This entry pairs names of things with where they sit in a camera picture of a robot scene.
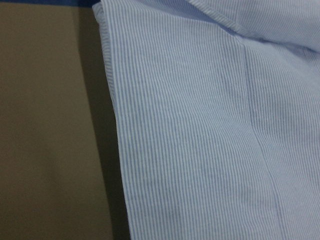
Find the light blue striped shirt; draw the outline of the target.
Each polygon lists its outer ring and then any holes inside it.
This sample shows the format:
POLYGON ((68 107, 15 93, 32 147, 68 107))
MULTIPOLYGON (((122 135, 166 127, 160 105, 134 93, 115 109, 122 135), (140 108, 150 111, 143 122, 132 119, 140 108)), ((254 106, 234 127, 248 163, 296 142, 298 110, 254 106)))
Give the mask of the light blue striped shirt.
POLYGON ((319 1, 92 8, 131 239, 319 239, 319 1))

